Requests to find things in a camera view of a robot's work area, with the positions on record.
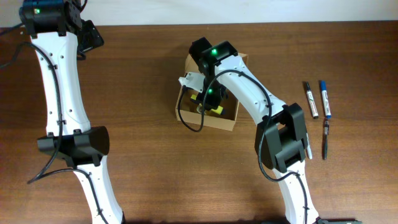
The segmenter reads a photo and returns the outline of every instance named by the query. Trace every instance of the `marker pen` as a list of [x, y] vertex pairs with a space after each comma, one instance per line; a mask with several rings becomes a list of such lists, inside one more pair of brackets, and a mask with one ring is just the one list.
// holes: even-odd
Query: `marker pen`
[[328, 100], [328, 93], [326, 92], [325, 81], [321, 81], [321, 91], [322, 91], [323, 107], [325, 109], [325, 116], [326, 116], [326, 118], [330, 119], [331, 113], [330, 113], [330, 106], [329, 106], [329, 100]]
[[319, 117], [318, 111], [317, 111], [317, 107], [315, 106], [315, 101], [313, 100], [313, 95], [311, 92], [310, 84], [308, 82], [305, 82], [305, 90], [307, 91], [307, 98], [308, 98], [308, 103], [310, 104], [312, 117], [314, 119], [317, 119]]

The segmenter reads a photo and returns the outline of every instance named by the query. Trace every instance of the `pen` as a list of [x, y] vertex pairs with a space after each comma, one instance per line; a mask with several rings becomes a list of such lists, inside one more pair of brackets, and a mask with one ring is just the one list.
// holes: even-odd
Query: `pen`
[[324, 127], [325, 132], [324, 134], [324, 142], [323, 142], [323, 159], [326, 159], [328, 156], [328, 135], [329, 135], [329, 121], [325, 121], [325, 127]]
[[307, 141], [308, 141], [308, 146], [307, 146], [308, 158], [309, 158], [309, 159], [312, 159], [312, 152], [311, 152], [311, 146], [310, 146], [310, 138], [308, 137], [308, 133], [307, 133]]
[[315, 101], [313, 100], [313, 95], [311, 92], [310, 84], [308, 82], [305, 82], [305, 90], [307, 91], [307, 98], [308, 98], [308, 103], [310, 104], [312, 117], [314, 119], [317, 119], [318, 111], [317, 111], [317, 107], [315, 106]]
[[330, 119], [331, 118], [330, 105], [329, 105], [328, 93], [326, 92], [325, 81], [321, 81], [321, 91], [322, 91], [323, 107], [325, 109], [325, 116], [326, 118]]

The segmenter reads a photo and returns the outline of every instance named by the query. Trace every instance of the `wooden table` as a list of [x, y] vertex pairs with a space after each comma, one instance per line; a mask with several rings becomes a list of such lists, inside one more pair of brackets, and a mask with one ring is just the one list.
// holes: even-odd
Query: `wooden table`
[[[254, 152], [256, 127], [239, 109], [233, 132], [193, 133], [175, 119], [178, 77], [192, 41], [228, 39], [249, 54], [252, 73], [305, 111], [313, 160], [307, 180], [323, 218], [398, 222], [398, 22], [319, 22], [200, 26], [99, 27], [105, 46], [78, 62], [92, 126], [111, 139], [109, 176], [131, 222], [234, 222], [284, 217], [284, 202]], [[26, 36], [0, 38], [6, 62]], [[34, 52], [0, 71], [0, 222], [90, 223], [73, 174], [27, 185], [49, 158], [37, 150], [46, 105]], [[302, 81], [321, 118], [312, 119]], [[326, 80], [333, 118], [322, 160]], [[55, 161], [53, 169], [66, 165]]]

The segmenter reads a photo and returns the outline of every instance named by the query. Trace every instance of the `yellow object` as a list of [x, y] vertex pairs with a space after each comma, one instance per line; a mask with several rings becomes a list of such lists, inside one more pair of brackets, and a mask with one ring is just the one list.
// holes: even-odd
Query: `yellow object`
[[222, 106], [218, 106], [217, 110], [211, 109], [211, 111], [214, 112], [214, 113], [221, 114], [223, 112], [223, 109], [224, 108]]
[[[192, 95], [192, 96], [191, 96], [191, 99], [197, 100], [197, 96], [196, 96], [196, 95]], [[222, 106], [218, 106], [218, 107], [217, 107], [217, 110], [211, 109], [211, 111], [214, 112], [214, 113], [217, 113], [217, 114], [220, 114], [220, 115], [221, 115], [221, 113], [223, 112], [223, 109], [224, 109], [224, 108], [223, 108]]]

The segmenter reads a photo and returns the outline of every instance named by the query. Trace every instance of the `cardboard box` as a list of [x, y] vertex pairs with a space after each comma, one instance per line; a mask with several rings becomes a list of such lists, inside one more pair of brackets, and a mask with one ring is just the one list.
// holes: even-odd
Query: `cardboard box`
[[[242, 57], [243, 62], [248, 65], [249, 56], [246, 54], [239, 55]], [[187, 59], [185, 60], [185, 76], [189, 72], [197, 72], [199, 73], [198, 66], [196, 65], [195, 61], [191, 58], [191, 55], [188, 55]], [[222, 106], [226, 113], [224, 115], [219, 115], [214, 112], [207, 112], [205, 114], [205, 122], [203, 123], [204, 126], [212, 127], [212, 128], [219, 128], [224, 129], [227, 131], [232, 131], [236, 122], [236, 117], [238, 115], [239, 109], [239, 101], [236, 97], [228, 90], [228, 99], [224, 99], [220, 106]], [[180, 99], [182, 94], [182, 88], [180, 89], [180, 93], [178, 94], [177, 104], [175, 105], [175, 115], [177, 117], [177, 121], [180, 121], [180, 117], [178, 116], [178, 99]], [[197, 95], [198, 92], [195, 90], [188, 90], [182, 100], [181, 100], [181, 116], [186, 123], [191, 124], [200, 124], [201, 121], [201, 114], [197, 111], [197, 106], [194, 104], [190, 98], [192, 95]]]

